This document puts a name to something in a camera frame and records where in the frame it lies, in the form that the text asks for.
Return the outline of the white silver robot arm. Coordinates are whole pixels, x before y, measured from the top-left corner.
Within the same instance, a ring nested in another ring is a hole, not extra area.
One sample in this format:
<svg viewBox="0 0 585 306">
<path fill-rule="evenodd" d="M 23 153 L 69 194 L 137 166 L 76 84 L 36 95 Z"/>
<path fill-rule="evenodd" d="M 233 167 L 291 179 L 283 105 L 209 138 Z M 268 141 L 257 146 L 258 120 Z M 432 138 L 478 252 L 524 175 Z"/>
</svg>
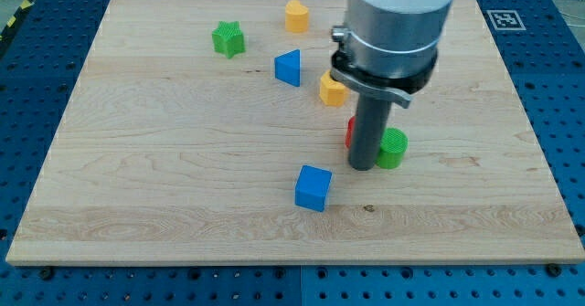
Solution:
<svg viewBox="0 0 585 306">
<path fill-rule="evenodd" d="M 409 107 L 429 81 L 452 0 L 347 0 L 331 36 L 331 77 L 360 96 Z"/>
</svg>

